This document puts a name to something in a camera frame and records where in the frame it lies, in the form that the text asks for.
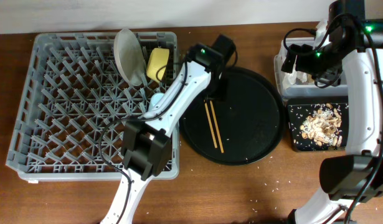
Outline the grey round plate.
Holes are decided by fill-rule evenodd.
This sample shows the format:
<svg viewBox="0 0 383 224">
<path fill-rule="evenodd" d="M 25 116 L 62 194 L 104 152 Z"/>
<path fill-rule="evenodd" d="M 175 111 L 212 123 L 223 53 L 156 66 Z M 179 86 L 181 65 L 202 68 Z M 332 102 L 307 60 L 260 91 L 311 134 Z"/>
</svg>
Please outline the grey round plate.
<svg viewBox="0 0 383 224">
<path fill-rule="evenodd" d="M 119 31 L 113 53 L 119 74 L 129 86 L 140 86 L 145 77 L 146 62 L 136 35 L 129 29 Z"/>
</svg>

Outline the white paper napkin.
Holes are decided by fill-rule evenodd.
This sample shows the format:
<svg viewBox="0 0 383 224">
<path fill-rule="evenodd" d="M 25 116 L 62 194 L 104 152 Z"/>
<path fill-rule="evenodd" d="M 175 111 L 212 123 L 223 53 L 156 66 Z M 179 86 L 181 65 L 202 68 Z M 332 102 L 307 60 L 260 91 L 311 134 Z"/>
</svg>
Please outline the white paper napkin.
<svg viewBox="0 0 383 224">
<path fill-rule="evenodd" d="M 296 71 L 295 70 L 295 68 L 296 68 L 295 63 L 293 64 L 293 71 L 291 73 L 287 73 L 287 72 L 282 71 L 282 65 L 286 60 L 286 52 L 281 52 L 280 58 L 281 58 L 281 62 L 280 62 L 281 70 L 280 71 L 283 74 L 281 84 L 282 84 L 283 89 L 286 90 L 287 88 L 293 87 L 295 85 L 307 85 L 307 84 L 309 84 L 308 75 L 304 72 Z"/>
</svg>

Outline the wooden chopstick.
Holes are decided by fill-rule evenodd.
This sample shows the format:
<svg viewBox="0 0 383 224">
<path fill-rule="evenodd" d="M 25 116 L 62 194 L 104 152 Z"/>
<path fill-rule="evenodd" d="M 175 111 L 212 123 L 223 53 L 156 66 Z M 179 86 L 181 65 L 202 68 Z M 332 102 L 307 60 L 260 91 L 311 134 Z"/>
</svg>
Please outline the wooden chopstick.
<svg viewBox="0 0 383 224">
<path fill-rule="evenodd" d="M 207 105 L 206 101 L 204 101 L 204 107 L 205 107 L 205 111 L 206 111 L 206 115 L 207 115 L 207 120 L 208 120 L 208 124 L 209 124 L 210 133 L 211 133 L 211 136 L 212 136 L 212 141 L 213 141 L 213 144 L 214 144 L 214 148 L 217 148 L 217 141 L 216 141 L 216 138 L 215 138 L 215 133 L 214 133 L 214 129 L 213 129 L 213 125 L 212 125 L 212 121 L 211 121 L 211 118 L 210 118 L 210 113 L 209 113 L 209 109 L 208 109 L 208 105 Z"/>
<path fill-rule="evenodd" d="M 213 119 L 214 119 L 214 124 L 215 124 L 216 133 L 217 133 L 217 138 L 218 138 L 218 141 L 219 141 L 220 151 L 223 154 L 224 153 L 224 148 L 223 148 L 223 145 L 222 145 L 222 139 L 221 139 L 221 136 L 220 136 L 219 125 L 218 125 L 216 114 L 215 114 L 214 104 L 213 104 L 212 101 L 210 101 L 210 108 L 212 110 L 212 116 L 213 116 Z"/>
</svg>

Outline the yellow bowl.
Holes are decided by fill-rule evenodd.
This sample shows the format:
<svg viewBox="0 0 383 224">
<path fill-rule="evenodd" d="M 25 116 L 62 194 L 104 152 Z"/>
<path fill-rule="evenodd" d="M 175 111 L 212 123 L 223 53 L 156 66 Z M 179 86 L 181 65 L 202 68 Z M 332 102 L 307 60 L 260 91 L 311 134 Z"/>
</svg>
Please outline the yellow bowl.
<svg viewBox="0 0 383 224">
<path fill-rule="evenodd" d="M 161 82 L 169 61 L 169 49 L 155 48 L 151 51 L 146 75 L 148 78 Z"/>
</svg>

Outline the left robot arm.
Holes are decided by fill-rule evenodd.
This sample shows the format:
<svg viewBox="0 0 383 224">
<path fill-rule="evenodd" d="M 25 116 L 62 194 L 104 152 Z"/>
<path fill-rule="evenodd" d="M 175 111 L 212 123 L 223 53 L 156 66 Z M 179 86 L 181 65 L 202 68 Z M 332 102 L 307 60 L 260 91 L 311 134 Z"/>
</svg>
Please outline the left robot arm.
<svg viewBox="0 0 383 224">
<path fill-rule="evenodd" d="M 146 187 L 172 157 L 171 136 L 177 122 L 200 93 L 218 89 L 228 61 L 237 57 L 234 41 L 222 34 L 211 46 L 192 46 L 180 63 L 178 76 L 151 110 L 139 118 L 121 118 L 104 127 L 106 132 L 119 122 L 124 124 L 121 180 L 102 223 L 133 221 Z"/>
</svg>

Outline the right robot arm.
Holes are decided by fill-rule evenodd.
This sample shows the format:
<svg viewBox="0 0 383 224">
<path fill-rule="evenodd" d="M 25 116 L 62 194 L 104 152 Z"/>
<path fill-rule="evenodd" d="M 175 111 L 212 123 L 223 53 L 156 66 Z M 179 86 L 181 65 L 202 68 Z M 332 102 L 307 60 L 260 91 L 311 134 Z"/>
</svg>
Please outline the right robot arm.
<svg viewBox="0 0 383 224">
<path fill-rule="evenodd" d="M 282 43 L 275 73 L 310 74 L 319 88 L 340 76 L 348 86 L 349 131 L 344 156 L 325 159 L 320 188 L 289 214 L 288 223 L 349 223 L 355 207 L 383 196 L 383 19 L 370 19 L 364 1 L 335 1 L 314 45 Z"/>
</svg>

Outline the peanut shell food scraps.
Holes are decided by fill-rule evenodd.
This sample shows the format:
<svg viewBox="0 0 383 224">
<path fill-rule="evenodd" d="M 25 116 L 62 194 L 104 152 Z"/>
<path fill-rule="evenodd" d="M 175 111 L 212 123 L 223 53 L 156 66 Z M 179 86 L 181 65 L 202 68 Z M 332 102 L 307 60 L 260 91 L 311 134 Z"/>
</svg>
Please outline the peanut shell food scraps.
<svg viewBox="0 0 383 224">
<path fill-rule="evenodd" d="M 317 146 L 340 147 L 342 117 L 340 111 L 331 103 L 315 105 L 313 112 L 306 117 L 300 126 L 303 139 L 309 139 Z"/>
</svg>

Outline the brown gold snack wrapper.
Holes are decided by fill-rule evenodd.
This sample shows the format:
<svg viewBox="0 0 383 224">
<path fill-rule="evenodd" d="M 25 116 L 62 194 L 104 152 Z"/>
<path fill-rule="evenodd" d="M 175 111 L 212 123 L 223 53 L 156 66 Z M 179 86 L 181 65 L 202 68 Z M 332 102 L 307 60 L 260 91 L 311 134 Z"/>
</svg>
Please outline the brown gold snack wrapper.
<svg viewBox="0 0 383 224">
<path fill-rule="evenodd" d="M 312 78 L 312 76 L 310 74 L 307 74 L 307 82 L 310 84 L 310 83 L 314 83 L 314 79 Z"/>
</svg>

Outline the light blue plastic cup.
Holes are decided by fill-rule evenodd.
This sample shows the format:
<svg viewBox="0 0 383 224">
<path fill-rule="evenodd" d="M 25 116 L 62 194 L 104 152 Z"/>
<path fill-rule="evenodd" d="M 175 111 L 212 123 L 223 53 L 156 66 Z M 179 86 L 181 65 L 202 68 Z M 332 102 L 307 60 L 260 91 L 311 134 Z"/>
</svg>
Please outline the light blue plastic cup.
<svg viewBox="0 0 383 224">
<path fill-rule="evenodd" d="M 157 105 L 157 103 L 161 100 L 161 98 L 164 96 L 163 93 L 155 93 L 151 99 L 148 106 L 148 111 L 153 110 L 153 108 Z"/>
</svg>

